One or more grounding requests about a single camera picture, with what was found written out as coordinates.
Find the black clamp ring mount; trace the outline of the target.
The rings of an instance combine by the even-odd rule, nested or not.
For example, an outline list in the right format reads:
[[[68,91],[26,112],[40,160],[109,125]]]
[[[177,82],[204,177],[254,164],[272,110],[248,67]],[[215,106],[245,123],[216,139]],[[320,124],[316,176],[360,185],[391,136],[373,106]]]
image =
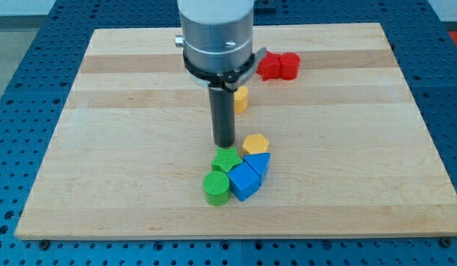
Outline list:
[[[241,66],[229,72],[207,72],[198,69],[192,64],[183,53],[183,62],[188,76],[199,86],[210,88],[221,88],[228,92],[235,92],[239,86],[246,83],[256,72],[259,62],[266,56],[267,49],[260,48],[252,53],[249,59]]]

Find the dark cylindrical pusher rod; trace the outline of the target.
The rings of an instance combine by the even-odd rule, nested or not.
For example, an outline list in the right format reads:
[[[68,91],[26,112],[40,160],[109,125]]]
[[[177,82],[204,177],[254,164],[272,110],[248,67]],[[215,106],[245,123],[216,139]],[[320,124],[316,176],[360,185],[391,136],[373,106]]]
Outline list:
[[[209,100],[214,143],[219,147],[232,146],[235,142],[234,93],[211,87]]]

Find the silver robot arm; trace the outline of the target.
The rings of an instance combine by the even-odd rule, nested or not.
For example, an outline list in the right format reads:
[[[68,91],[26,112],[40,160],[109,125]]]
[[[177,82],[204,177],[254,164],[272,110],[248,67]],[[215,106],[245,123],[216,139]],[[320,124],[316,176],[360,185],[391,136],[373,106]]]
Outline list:
[[[234,93],[265,57],[253,51],[254,0],[177,0],[186,71],[209,91],[215,145],[235,141]]]

